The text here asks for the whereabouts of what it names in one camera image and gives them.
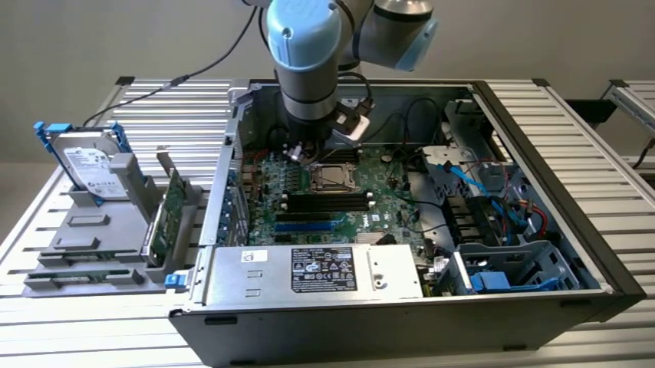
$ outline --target hard drive label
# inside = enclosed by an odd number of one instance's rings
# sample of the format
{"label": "hard drive label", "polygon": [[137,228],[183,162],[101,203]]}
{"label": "hard drive label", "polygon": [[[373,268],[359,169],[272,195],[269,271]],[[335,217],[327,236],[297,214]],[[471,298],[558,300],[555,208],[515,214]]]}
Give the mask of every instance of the hard drive label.
{"label": "hard drive label", "polygon": [[96,148],[67,148],[64,155],[89,192],[104,199],[127,198],[119,176],[109,172],[107,153]]}
{"label": "hard drive label", "polygon": [[356,291],[352,248],[293,248],[291,289],[296,293]]}

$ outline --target aluminum workbench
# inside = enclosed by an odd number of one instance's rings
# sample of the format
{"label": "aluminum workbench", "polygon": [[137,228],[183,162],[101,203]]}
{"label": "aluminum workbench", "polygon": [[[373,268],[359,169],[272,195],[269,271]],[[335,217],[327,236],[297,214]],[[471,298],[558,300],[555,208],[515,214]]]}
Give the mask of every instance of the aluminum workbench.
{"label": "aluminum workbench", "polygon": [[602,99],[611,100],[655,137],[655,80],[611,80],[610,83]]}
{"label": "aluminum workbench", "polygon": [[[116,86],[104,106],[157,88]],[[547,84],[487,83],[644,288],[648,299],[604,324],[583,324],[535,352],[329,363],[321,366],[655,366],[655,192]],[[143,171],[165,181],[155,150],[171,148],[180,173],[211,190],[231,116],[228,80],[199,80],[113,111]],[[57,169],[0,247],[0,366],[201,366],[165,319],[185,294],[25,299],[24,274],[64,219],[71,183]],[[196,216],[192,242],[200,237]],[[192,263],[195,252],[188,256]]]}

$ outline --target blue ram slot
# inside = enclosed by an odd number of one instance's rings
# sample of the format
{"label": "blue ram slot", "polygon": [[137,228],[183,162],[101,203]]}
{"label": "blue ram slot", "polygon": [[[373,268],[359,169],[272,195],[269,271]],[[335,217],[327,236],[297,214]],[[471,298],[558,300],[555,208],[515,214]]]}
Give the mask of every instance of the blue ram slot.
{"label": "blue ram slot", "polygon": [[329,232],[332,222],[309,222],[305,224],[275,224],[275,232]]}

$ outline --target motherboard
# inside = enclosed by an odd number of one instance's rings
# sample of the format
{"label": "motherboard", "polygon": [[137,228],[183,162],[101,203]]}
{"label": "motherboard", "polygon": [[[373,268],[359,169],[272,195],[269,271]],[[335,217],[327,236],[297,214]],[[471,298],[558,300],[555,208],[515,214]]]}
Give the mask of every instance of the motherboard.
{"label": "motherboard", "polygon": [[247,156],[252,157],[243,173],[249,245],[380,241],[412,248],[423,245],[421,234],[405,229],[405,224],[419,227],[419,218],[407,176],[403,180],[393,167],[392,151],[384,147],[344,149],[305,166],[277,153]]}

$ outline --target power supply label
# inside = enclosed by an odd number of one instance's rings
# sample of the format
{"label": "power supply label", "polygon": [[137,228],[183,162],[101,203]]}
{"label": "power supply label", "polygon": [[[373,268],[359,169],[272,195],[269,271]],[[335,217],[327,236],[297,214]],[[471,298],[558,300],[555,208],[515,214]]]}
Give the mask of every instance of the power supply label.
{"label": "power supply label", "polygon": [[291,289],[296,293],[356,291],[352,248],[292,248]]}

